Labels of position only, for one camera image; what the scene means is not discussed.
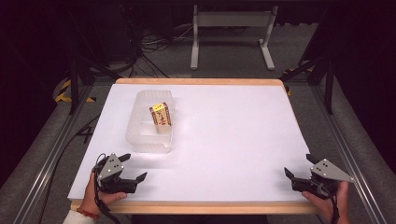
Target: table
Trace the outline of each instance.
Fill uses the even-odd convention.
[[[135,153],[124,138],[135,95],[148,89],[170,90],[176,101],[168,154]],[[235,115],[239,121],[225,123]],[[79,207],[91,168],[103,152],[132,154],[123,163],[126,168],[121,178],[135,179],[148,172],[135,194],[110,205],[113,213],[318,212],[299,192],[291,190],[284,175],[286,166],[296,176],[307,178],[311,164],[304,158],[308,148],[277,79],[119,79],[107,97],[69,193],[72,209]]]
[[[268,50],[268,41],[274,26],[277,7],[271,11],[245,11],[245,12],[218,12],[218,11],[199,11],[194,6],[194,15],[192,20],[193,26],[193,43],[191,52],[191,70],[198,69],[198,52],[199,39],[198,27],[219,27],[219,26],[262,26],[265,27],[264,39],[259,39],[262,56],[267,64],[268,70],[275,70],[274,62]]]

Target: gray carpet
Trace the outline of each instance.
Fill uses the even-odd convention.
[[[239,35],[226,29],[202,31],[197,71],[190,70],[191,41],[189,39],[176,43],[164,51],[146,53],[146,55],[166,75],[171,77],[274,78],[280,77],[285,69],[297,66],[297,62],[300,60],[315,28],[315,25],[274,28],[269,50],[276,66],[275,71],[268,71],[265,68],[265,62],[257,42],[258,38],[261,37],[260,30],[252,28],[246,29],[244,33]],[[155,76],[154,72],[141,59],[138,60],[137,64],[140,68],[134,67],[133,77]],[[122,75],[128,77],[131,75],[131,70],[125,71]],[[296,82],[297,79],[303,80],[304,75],[300,75],[294,81],[287,83],[292,90],[290,102],[311,153],[319,158],[331,160],[346,171],[347,168],[340,156],[339,145],[325,114],[321,111],[313,95],[312,88],[304,82]],[[109,78],[97,78],[97,82],[90,93],[90,96],[96,97],[97,101],[84,104],[67,139],[70,139],[81,127],[101,112],[110,85],[111,80]],[[396,185],[395,175],[377,153],[375,146],[361,127],[337,83],[334,86],[332,108],[333,117],[336,119],[355,160],[366,177],[365,180],[368,182],[384,217],[388,223],[396,223],[396,215],[393,213],[396,200],[392,196],[393,188]],[[0,210],[0,223],[12,223],[20,211],[26,195],[34,184],[35,177],[46,161],[64,122],[68,118],[69,109],[69,103],[58,103],[40,135],[7,183],[0,189],[0,207],[2,208]],[[84,136],[76,137],[65,149],[53,179],[41,223],[63,223],[70,207],[67,194],[88,146],[88,143],[84,144],[84,138]],[[35,206],[28,223],[37,223],[44,197],[45,191],[40,195],[40,200]],[[372,223],[361,196],[353,185],[351,185],[350,204],[352,223]],[[128,223],[126,216],[118,217],[122,223]],[[320,223],[316,216],[269,216],[268,219],[271,224]],[[98,223],[110,223],[110,221],[101,217]]]

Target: wooden table edge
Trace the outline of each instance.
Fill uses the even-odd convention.
[[[82,200],[71,203],[77,210]],[[115,214],[267,214],[312,215],[318,209],[309,201],[300,203],[149,203],[116,202],[109,206]]]
[[[269,78],[119,78],[116,84],[251,85],[283,87],[283,82],[281,80]]]

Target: red bracelet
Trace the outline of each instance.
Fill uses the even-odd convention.
[[[99,215],[89,213],[87,211],[82,210],[81,208],[78,208],[77,211],[80,212],[82,215],[84,215],[86,217],[93,218],[93,220],[97,220],[99,218]]]

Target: yellow wrapper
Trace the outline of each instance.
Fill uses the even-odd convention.
[[[151,112],[155,125],[172,125],[171,117],[169,116],[169,108],[166,102],[150,107],[149,111]]]

